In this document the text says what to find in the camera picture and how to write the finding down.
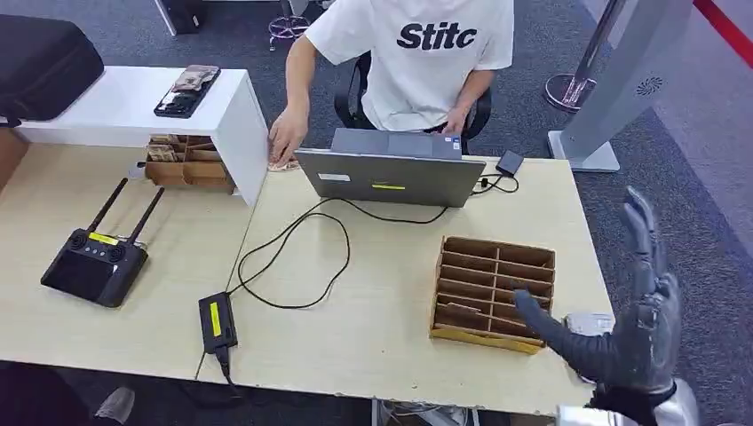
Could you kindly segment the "person's right hand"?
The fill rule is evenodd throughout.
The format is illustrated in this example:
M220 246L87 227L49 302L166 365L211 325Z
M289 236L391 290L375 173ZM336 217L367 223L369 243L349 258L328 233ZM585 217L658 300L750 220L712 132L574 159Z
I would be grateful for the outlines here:
M309 107L286 106L274 121L269 132L270 163L286 165L293 159L308 132Z

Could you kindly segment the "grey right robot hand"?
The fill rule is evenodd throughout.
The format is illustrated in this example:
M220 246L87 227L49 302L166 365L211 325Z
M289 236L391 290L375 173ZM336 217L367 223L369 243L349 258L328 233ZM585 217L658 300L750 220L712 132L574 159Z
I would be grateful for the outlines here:
M631 300L603 335L577 334L518 289L514 304L541 340L574 371L595 383L661 393L673 386L681 335L680 288L669 271L650 201L627 187L623 222L633 251Z

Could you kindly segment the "person's left hand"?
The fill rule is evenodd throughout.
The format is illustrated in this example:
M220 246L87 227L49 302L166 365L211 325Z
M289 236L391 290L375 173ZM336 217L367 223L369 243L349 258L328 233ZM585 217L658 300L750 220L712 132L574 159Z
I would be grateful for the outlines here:
M460 135L464 131L467 116L470 108L466 106L453 107L447 116L447 123L442 129L442 134Z

